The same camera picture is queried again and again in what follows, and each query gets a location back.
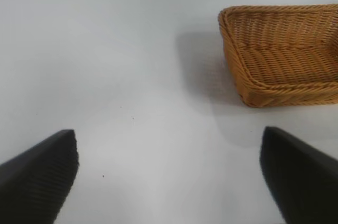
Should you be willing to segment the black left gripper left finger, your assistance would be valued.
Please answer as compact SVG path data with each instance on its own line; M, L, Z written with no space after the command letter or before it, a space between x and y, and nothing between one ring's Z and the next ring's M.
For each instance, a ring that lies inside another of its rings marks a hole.
M63 129L1 164L1 223L54 223L77 176L73 129Z

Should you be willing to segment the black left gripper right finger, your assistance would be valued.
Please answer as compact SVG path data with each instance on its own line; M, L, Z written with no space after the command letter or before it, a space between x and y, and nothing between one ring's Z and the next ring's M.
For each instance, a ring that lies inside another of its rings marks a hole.
M266 127L260 166L286 223L337 223L337 160L278 127Z

